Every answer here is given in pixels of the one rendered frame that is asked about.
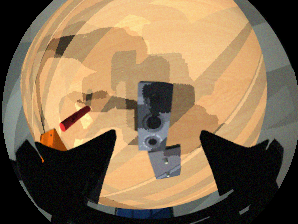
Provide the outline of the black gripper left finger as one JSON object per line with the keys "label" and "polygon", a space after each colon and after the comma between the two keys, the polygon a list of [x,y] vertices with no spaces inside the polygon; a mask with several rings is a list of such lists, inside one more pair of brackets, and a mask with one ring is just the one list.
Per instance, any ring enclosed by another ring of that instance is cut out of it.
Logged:
{"label": "black gripper left finger", "polygon": [[116,140],[116,131],[109,129],[69,151],[57,151],[40,141],[35,141],[35,147],[45,163],[60,172],[88,201],[98,204]]}

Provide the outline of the dark red peg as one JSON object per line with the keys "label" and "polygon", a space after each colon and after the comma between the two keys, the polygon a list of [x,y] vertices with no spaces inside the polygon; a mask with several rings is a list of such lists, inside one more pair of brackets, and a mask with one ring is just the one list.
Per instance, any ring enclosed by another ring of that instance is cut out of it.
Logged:
{"label": "dark red peg", "polygon": [[80,111],[76,111],[73,113],[72,116],[68,116],[67,119],[60,121],[60,129],[63,129],[63,132],[67,131],[71,125],[76,123],[77,120],[80,120],[82,116],[85,116],[86,113],[90,111],[89,105],[85,105],[85,107],[82,107]]}

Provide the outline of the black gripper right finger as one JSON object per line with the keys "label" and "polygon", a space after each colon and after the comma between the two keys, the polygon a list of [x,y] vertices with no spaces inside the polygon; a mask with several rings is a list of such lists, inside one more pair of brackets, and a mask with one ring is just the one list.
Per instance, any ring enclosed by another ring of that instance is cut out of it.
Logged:
{"label": "black gripper right finger", "polygon": [[251,145],[246,148],[242,145],[231,143],[216,133],[202,129],[200,141],[204,149],[206,159],[210,167],[220,196],[233,189],[231,186],[237,184],[239,179],[245,175],[247,169],[253,165],[263,151],[265,151],[269,140],[263,140],[261,144]]}

